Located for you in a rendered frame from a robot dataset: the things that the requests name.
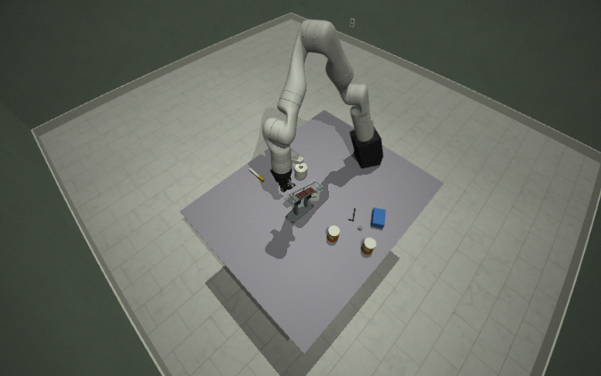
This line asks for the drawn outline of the blue rectangular block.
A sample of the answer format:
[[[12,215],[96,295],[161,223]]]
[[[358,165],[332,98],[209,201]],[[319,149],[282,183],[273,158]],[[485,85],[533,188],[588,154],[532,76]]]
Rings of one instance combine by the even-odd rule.
[[[372,212],[373,223],[371,224],[371,226],[383,229],[385,224],[385,213],[385,209],[374,208]]]

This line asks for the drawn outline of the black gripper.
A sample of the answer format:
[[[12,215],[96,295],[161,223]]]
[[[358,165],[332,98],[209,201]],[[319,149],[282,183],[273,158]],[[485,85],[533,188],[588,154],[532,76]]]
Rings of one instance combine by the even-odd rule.
[[[273,171],[273,169],[271,169],[270,171],[271,171],[273,177],[275,178],[275,180],[279,183],[281,192],[291,190],[295,186],[295,184],[293,184],[291,182],[292,169],[288,173],[285,173],[285,174],[277,174],[276,172]]]

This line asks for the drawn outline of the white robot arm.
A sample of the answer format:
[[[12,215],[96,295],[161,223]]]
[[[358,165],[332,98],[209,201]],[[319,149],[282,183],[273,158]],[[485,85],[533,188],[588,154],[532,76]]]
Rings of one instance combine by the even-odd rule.
[[[325,65],[325,71],[343,101],[348,105],[360,104],[350,108],[357,139],[367,142],[374,136],[367,86],[349,84],[354,71],[333,23],[327,20],[305,20],[298,30],[289,73],[277,104],[277,108],[287,116],[287,121],[269,118],[262,128],[271,153],[271,167],[277,174],[288,173],[292,169],[292,163],[303,163],[302,156],[292,150],[290,144],[296,136],[297,118],[306,93],[304,62],[309,52],[321,53],[330,60]]]

